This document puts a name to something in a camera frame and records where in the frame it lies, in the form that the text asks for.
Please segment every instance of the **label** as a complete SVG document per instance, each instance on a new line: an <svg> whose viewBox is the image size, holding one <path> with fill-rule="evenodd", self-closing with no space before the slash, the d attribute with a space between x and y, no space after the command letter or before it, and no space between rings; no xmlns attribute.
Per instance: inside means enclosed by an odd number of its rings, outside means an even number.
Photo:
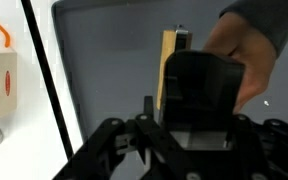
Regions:
<svg viewBox="0 0 288 180"><path fill-rule="evenodd" d="M9 96L11 91L11 75L9 71L6 71L5 75L5 92L6 95Z"/></svg>

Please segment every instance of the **screw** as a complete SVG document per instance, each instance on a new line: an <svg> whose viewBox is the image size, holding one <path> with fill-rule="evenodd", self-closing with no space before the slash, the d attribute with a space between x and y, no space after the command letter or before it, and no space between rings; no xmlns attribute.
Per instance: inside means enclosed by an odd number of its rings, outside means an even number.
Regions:
<svg viewBox="0 0 288 180"><path fill-rule="evenodd" d="M118 120L113 120L112 121L112 125L117 125L118 124Z"/></svg>
<svg viewBox="0 0 288 180"><path fill-rule="evenodd" d="M186 180L201 180L201 177L195 172L190 172L186 175Z"/></svg>
<svg viewBox="0 0 288 180"><path fill-rule="evenodd" d="M229 145L229 142L228 141L224 141L223 148L228 148L228 145Z"/></svg>
<svg viewBox="0 0 288 180"><path fill-rule="evenodd" d="M260 173L254 173L252 175L252 179L253 180L267 180L267 178L263 174L260 174Z"/></svg>
<svg viewBox="0 0 288 180"><path fill-rule="evenodd" d="M278 121L272 121L272 125L273 126L279 126L279 125L281 125L281 123Z"/></svg>
<svg viewBox="0 0 288 180"><path fill-rule="evenodd" d="M140 120L147 120L148 119L148 116L143 114L140 116Z"/></svg>
<svg viewBox="0 0 288 180"><path fill-rule="evenodd" d="M245 120L246 120L246 117L243 116L243 115L239 115L239 116L238 116L238 119L241 120L241 121L245 121Z"/></svg>

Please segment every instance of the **black plastic part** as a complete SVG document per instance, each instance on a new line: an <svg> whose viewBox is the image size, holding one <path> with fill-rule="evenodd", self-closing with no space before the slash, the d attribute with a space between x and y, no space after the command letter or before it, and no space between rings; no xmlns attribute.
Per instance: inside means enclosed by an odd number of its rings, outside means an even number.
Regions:
<svg viewBox="0 0 288 180"><path fill-rule="evenodd" d="M150 115L152 119L154 119L154 105L152 96L144 97L144 114Z"/></svg>
<svg viewBox="0 0 288 180"><path fill-rule="evenodd" d="M176 43L175 43L175 51L186 49L187 45L187 34L177 34L176 35Z"/></svg>
<svg viewBox="0 0 288 180"><path fill-rule="evenodd" d="M267 180L272 179L272 174L259 136L254 131L250 119L243 116L243 119L234 118L234 141L241 163L242 179L248 179L254 174L261 174Z"/></svg>
<svg viewBox="0 0 288 180"><path fill-rule="evenodd" d="M242 180L240 162L235 151L186 151L198 166L204 167L205 179Z"/></svg>
<svg viewBox="0 0 288 180"><path fill-rule="evenodd" d="M244 73L228 58L180 50L167 60L160 122L167 130L227 130Z"/></svg>
<svg viewBox="0 0 288 180"><path fill-rule="evenodd" d="M125 157L114 148L115 137L124 131L122 120L105 120L54 180L108 180Z"/></svg>
<svg viewBox="0 0 288 180"><path fill-rule="evenodd" d="M288 178L288 124L279 119L268 119L257 131L262 136L262 143L268 160L274 164L273 172L281 179Z"/></svg>
<svg viewBox="0 0 288 180"><path fill-rule="evenodd" d="M165 177L167 173L163 173L162 166L154 165L147 173L144 174L144 176L141 178L141 180L173 180L172 177Z"/></svg>
<svg viewBox="0 0 288 180"><path fill-rule="evenodd" d="M203 172L203 167L197 167L189 159L184 149L174 137L161 129L153 119L136 120L139 144L142 147L152 147L163 164L167 166L168 174L174 179L184 180L191 171Z"/></svg>

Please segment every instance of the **hand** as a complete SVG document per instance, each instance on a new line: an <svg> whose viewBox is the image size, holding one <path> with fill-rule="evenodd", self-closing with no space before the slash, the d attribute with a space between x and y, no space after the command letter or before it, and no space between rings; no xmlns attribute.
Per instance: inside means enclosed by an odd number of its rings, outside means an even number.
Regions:
<svg viewBox="0 0 288 180"><path fill-rule="evenodd" d="M213 28L203 51L227 55L245 65L234 113L267 89L277 58L276 50L260 31L241 16L225 13Z"/></svg>

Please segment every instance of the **gray background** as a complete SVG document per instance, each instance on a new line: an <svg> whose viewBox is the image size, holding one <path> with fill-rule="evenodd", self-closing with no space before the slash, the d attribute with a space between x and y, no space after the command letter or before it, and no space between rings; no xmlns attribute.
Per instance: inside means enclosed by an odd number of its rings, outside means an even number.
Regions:
<svg viewBox="0 0 288 180"><path fill-rule="evenodd" d="M140 113L145 95L154 95L156 101L163 30L183 24L193 33L192 49L200 50L219 12L232 2L125 2L65 11L59 17L65 30L65 63L72 70L89 133L105 118L127 119ZM250 101L242 113L256 122L268 118L288 122L288 44L277 61L268 90ZM112 179L138 179L143 168L137 159L135 153L128 155Z"/></svg>

